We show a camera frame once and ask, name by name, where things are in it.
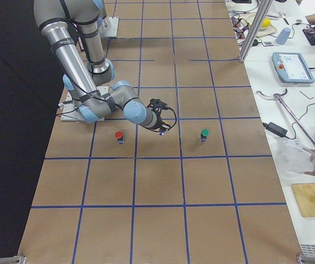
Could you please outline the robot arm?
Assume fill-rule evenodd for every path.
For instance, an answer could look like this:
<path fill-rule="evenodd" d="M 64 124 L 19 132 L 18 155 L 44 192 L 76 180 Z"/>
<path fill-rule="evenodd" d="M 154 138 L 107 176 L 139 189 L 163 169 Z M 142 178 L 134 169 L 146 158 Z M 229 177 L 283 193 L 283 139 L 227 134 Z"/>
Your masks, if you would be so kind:
<path fill-rule="evenodd" d="M 126 81 L 101 94 L 98 86 L 115 78 L 103 51 L 100 26 L 106 16 L 102 1 L 34 1 L 34 17 L 41 34 L 63 70 L 63 82 L 82 117 L 93 123 L 118 109 L 130 122 L 164 134 L 171 126 L 161 119 L 168 109 L 159 99 L 145 106 Z"/>

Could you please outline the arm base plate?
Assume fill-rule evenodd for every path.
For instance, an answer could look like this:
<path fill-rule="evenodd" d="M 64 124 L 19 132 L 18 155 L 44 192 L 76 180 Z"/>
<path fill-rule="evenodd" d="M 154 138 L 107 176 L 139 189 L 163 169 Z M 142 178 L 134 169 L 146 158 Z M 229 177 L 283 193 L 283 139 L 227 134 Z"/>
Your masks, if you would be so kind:
<path fill-rule="evenodd" d="M 76 110 L 76 105 L 73 104 L 72 97 L 67 89 L 64 89 L 63 96 L 65 96 L 62 98 L 63 101 L 59 103 L 60 120 L 62 122 L 86 122 L 80 111 Z"/>
<path fill-rule="evenodd" d="M 100 34 L 104 38 L 116 38 L 118 32 L 119 18 L 106 17 L 102 21 Z"/>

